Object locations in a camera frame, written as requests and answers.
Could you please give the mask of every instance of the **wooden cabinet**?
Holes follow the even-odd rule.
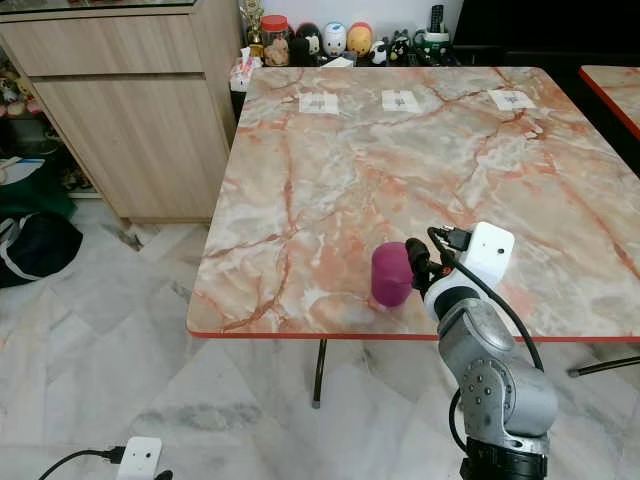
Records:
[[[227,151],[202,79],[36,81],[40,98],[116,211],[207,218]]]
[[[0,16],[0,42],[123,219],[208,220],[235,121],[235,0]]]

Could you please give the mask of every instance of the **marble floor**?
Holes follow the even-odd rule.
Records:
[[[207,229],[134,227],[99,202],[64,271],[0,290],[0,478],[36,479],[81,448],[161,437],[176,480],[455,479],[454,382],[428,342],[330,341],[320,410],[316,341],[198,340],[185,315]],[[630,345],[545,344],[560,413],[550,479],[640,472],[640,367],[570,379],[567,368]],[[52,479],[114,479],[77,459]]]

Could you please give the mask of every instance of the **marble table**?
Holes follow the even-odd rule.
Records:
[[[580,76],[640,140],[640,67],[584,65]]]
[[[419,111],[385,111],[381,91]],[[488,91],[535,108],[502,111]],[[300,113],[303,93],[337,114]],[[543,71],[254,74],[191,299],[198,337],[436,339],[417,292],[370,298],[370,257],[428,226],[515,235],[499,286],[540,341],[640,340],[640,181]]]

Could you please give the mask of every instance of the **red table edge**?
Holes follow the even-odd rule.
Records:
[[[289,340],[438,340],[437,335],[421,334],[399,334],[399,333],[207,333],[189,329],[187,331],[196,338],[218,338],[218,339],[289,339]],[[620,337],[545,337],[533,335],[534,342],[541,343],[640,343],[640,336],[620,336]]]
[[[580,67],[579,74],[582,77],[582,79],[586,82],[586,84],[589,85],[589,87],[591,87],[591,90],[593,90],[595,94],[598,95],[602,99],[602,101],[607,104],[607,107],[609,107],[609,110],[611,110],[614,113],[614,115],[618,117],[618,120],[620,120],[624,124],[624,126],[627,127],[627,129],[633,134],[634,137],[640,140],[640,128],[635,124],[635,122],[631,120],[618,105],[616,105],[616,103],[607,94],[607,92],[605,92],[589,76],[589,74],[583,69],[583,67]]]

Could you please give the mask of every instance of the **cabinet drawer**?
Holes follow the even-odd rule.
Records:
[[[204,80],[38,80],[34,87],[119,216],[209,218],[228,146]]]
[[[202,71],[187,15],[17,22],[0,32],[29,76]]]

